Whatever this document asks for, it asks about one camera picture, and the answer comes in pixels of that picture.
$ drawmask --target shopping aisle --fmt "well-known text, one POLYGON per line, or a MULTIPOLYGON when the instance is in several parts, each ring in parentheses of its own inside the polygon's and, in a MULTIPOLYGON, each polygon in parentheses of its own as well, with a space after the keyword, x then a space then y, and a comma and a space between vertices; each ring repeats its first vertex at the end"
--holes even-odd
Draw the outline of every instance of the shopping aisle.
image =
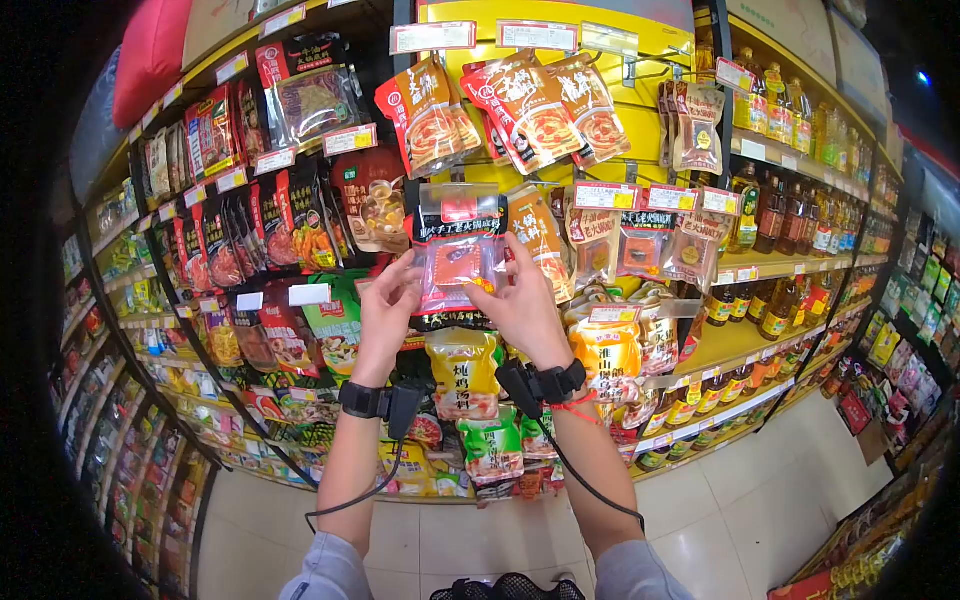
MULTIPOLYGON (((819 393, 704 459, 637 484, 647 534, 697 598, 764 598, 827 539, 840 518, 891 479, 867 467, 819 393)), ((217 477, 204 527, 200 600, 276 598, 310 545, 312 493, 243 473, 217 477)), ((542 587, 574 573, 593 597, 593 561, 565 497, 413 506, 377 502, 366 559, 374 597, 419 600, 460 577, 507 571, 542 587)))

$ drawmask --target hand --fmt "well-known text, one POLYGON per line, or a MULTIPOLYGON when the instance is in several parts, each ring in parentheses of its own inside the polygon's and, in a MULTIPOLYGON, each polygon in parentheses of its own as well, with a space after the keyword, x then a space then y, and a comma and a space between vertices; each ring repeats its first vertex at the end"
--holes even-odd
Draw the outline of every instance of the hand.
POLYGON ((410 315, 420 306, 421 268, 409 268, 408 250, 360 295, 360 350, 350 381, 366 388, 387 383, 410 327, 410 315))
POLYGON ((529 356, 539 371, 566 369, 573 363, 573 352, 557 314, 553 285, 510 232, 507 245, 516 257, 516 262, 507 263, 508 273, 516 275, 516 285, 499 290, 494 297, 468 283, 467 296, 486 313, 503 339, 529 356))

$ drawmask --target black cable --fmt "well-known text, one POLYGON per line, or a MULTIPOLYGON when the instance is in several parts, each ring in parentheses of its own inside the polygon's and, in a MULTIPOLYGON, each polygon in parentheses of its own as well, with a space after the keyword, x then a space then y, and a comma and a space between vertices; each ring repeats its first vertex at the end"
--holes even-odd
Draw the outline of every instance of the black cable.
POLYGON ((620 506, 616 502, 613 502, 612 500, 607 498, 604 494, 595 490, 591 484, 587 483, 584 480, 584 478, 580 476, 580 473, 577 472, 577 469, 573 468, 573 466, 570 464, 570 461, 566 460, 566 456, 564 455, 564 452, 560 450, 560 445, 557 444, 557 441, 554 440, 553 436, 550 435, 550 431, 546 428, 546 425, 543 424, 543 419, 537 418, 537 425, 540 426, 540 430, 543 431, 543 435, 545 435, 546 439, 553 445, 553 449, 557 450, 557 455, 560 456, 561 462, 564 463, 564 468, 570 471, 570 474, 573 475, 574 479, 580 482, 580 485, 586 488, 588 492, 592 493, 593 497, 595 497, 597 500, 600 500, 601 502, 611 507, 612 509, 616 509, 617 511, 620 511, 625 515, 635 516, 636 518, 640 519, 640 529, 643 530, 644 534, 647 532, 647 526, 646 526, 646 522, 643 520, 643 515, 641 515, 637 511, 633 511, 626 507, 620 506))
POLYGON ((396 471, 400 468, 400 459, 401 459, 402 456, 403 456, 403 438, 400 438, 400 440, 396 443, 396 460, 394 461, 394 468, 393 468, 393 470, 390 471, 390 474, 387 475, 387 478, 384 479, 383 482, 382 482, 379 486, 373 488, 372 490, 370 490, 370 491, 367 492, 367 493, 364 493, 363 495, 360 495, 360 496, 357 496, 357 497, 353 498, 352 500, 350 500, 350 502, 344 502, 343 504, 341 504, 341 505, 339 505, 339 506, 334 506, 333 508, 323 509, 322 511, 318 511, 318 512, 316 512, 316 513, 307 513, 306 515, 304 515, 303 518, 306 519, 306 524, 310 526, 310 531, 313 532, 313 535, 315 535, 315 536, 317 535, 317 530, 314 529, 313 523, 310 522, 310 517, 312 517, 312 516, 324 516, 324 515, 329 515, 329 514, 331 514, 331 513, 336 513, 336 512, 338 512, 338 511, 342 511, 342 510, 344 510, 344 509, 348 509, 348 508, 350 508, 351 506, 353 506, 354 504, 360 504, 360 503, 363 502, 364 500, 368 500, 368 499, 372 498, 375 494, 377 494, 378 492, 380 492, 381 490, 383 490, 384 488, 386 488, 386 487, 390 484, 391 481, 393 481, 394 477, 396 476, 396 471))

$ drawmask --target gray sleeve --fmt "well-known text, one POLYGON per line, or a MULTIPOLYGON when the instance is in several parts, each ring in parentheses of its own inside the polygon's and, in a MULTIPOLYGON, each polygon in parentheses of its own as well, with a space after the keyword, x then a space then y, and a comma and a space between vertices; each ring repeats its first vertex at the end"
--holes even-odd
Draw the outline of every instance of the gray sleeve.
POLYGON ((303 559, 300 575, 280 593, 279 600, 370 600, 363 559, 349 542, 317 532, 303 559))
POLYGON ((645 540, 610 548, 597 561, 596 572, 597 600, 693 600, 645 540))

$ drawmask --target red pillow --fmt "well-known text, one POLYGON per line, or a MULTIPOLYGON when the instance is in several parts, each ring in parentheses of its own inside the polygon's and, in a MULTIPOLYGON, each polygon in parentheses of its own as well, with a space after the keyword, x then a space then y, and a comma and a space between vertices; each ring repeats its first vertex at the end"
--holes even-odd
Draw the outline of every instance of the red pillow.
POLYGON ((180 80, 193 0, 145 0, 127 26, 113 92, 113 125, 126 130, 180 80))

